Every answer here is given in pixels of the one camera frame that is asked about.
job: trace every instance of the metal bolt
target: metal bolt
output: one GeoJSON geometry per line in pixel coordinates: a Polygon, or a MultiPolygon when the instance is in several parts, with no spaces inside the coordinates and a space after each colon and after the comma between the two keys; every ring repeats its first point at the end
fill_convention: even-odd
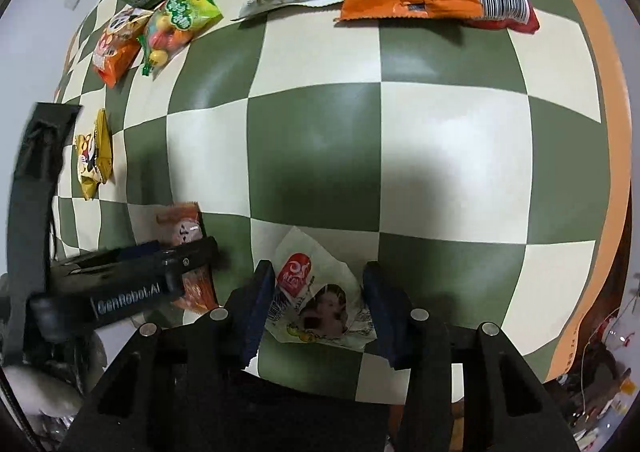
{"type": "Polygon", "coordinates": [[[429,312],[425,309],[417,307],[411,310],[411,318],[418,322],[424,322],[429,318],[429,312]]]}
{"type": "Polygon", "coordinates": [[[500,333],[500,328],[495,325],[493,322],[485,322],[482,324],[482,332],[490,337],[495,337],[498,333],[500,333]]]}
{"type": "Polygon", "coordinates": [[[215,308],[215,310],[209,313],[211,320],[225,320],[225,318],[228,317],[228,315],[229,315],[229,312],[223,307],[217,307],[215,308]]]}
{"type": "Polygon", "coordinates": [[[156,331],[158,331],[158,326],[156,326],[152,322],[147,322],[146,324],[142,324],[142,326],[140,326],[140,334],[143,337],[150,337],[151,335],[155,335],[156,331]]]}

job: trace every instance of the white floor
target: white floor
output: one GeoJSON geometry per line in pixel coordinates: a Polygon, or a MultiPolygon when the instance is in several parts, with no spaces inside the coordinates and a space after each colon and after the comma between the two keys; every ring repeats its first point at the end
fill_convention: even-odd
{"type": "MultiPolygon", "coordinates": [[[[35,102],[52,102],[68,42],[98,0],[11,0],[0,18],[0,225],[6,224],[14,159],[35,102]]],[[[6,241],[0,237],[0,273],[6,271],[6,241]]]]}

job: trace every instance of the white cable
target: white cable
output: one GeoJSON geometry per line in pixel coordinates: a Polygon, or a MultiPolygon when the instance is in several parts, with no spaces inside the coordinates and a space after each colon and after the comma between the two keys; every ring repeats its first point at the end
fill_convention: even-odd
{"type": "MultiPolygon", "coordinates": [[[[607,343],[607,338],[609,337],[609,334],[611,331],[613,331],[613,328],[616,326],[616,324],[618,322],[620,322],[620,319],[622,318],[622,316],[625,314],[626,310],[629,308],[629,306],[631,306],[631,303],[637,298],[636,295],[634,295],[633,297],[631,297],[631,299],[629,299],[629,302],[626,303],[625,308],[619,313],[618,317],[616,318],[615,322],[611,325],[611,327],[609,328],[609,331],[607,332],[607,335],[604,337],[603,340],[603,344],[607,343]]],[[[584,345],[583,349],[582,349],[582,359],[580,361],[580,393],[582,395],[582,414],[586,414],[587,413],[587,402],[584,399],[584,354],[586,353],[587,347],[589,347],[589,344],[591,343],[591,339],[593,338],[593,336],[598,332],[598,329],[600,328],[601,324],[607,320],[607,318],[611,317],[611,315],[613,315],[616,311],[618,311],[620,309],[620,307],[615,308],[615,310],[613,310],[611,313],[609,313],[605,318],[602,319],[602,321],[597,325],[596,329],[594,330],[593,333],[591,333],[591,336],[589,337],[589,339],[587,340],[587,343],[584,345]]]]}

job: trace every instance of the red logo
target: red logo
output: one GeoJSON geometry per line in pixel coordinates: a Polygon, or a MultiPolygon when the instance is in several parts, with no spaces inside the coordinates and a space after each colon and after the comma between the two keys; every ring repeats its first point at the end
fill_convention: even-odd
{"type": "Polygon", "coordinates": [[[297,297],[306,284],[311,259],[305,254],[293,254],[278,274],[278,284],[292,297],[297,297]]]}

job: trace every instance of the checkered tablecloth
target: checkered tablecloth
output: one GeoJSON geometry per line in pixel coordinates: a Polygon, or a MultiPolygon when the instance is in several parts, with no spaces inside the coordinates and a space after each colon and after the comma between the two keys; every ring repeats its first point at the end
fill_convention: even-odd
{"type": "MultiPolygon", "coordinates": [[[[76,156],[54,200],[60,255],[154,237],[154,210],[198,201],[228,256],[220,302],[296,225],[356,276],[377,259],[418,307],[499,324],[540,378],[587,285],[609,197],[606,117],[572,0],[532,0],[533,36],[428,20],[335,24],[338,7],[233,23],[244,0],[156,79],[115,89],[90,70],[101,0],[56,101],[106,107],[113,178],[84,201],[76,156]]],[[[407,375],[374,347],[279,344],[257,368],[290,387],[401,401],[407,375]]]]}

